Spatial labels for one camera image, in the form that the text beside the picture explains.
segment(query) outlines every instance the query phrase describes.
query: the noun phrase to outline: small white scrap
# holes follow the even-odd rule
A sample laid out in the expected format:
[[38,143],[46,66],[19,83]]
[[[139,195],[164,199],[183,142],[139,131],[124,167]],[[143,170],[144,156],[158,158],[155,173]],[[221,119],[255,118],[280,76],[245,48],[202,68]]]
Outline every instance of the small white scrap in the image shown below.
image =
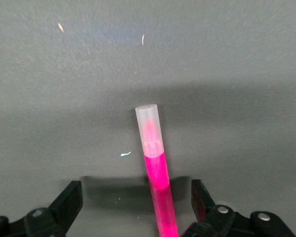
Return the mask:
[[129,153],[122,153],[122,154],[120,154],[120,156],[121,157],[123,157],[123,156],[128,156],[129,154],[131,154],[132,152],[129,152]]
[[64,32],[64,28],[60,25],[60,23],[58,23],[59,29],[62,31],[62,33]]

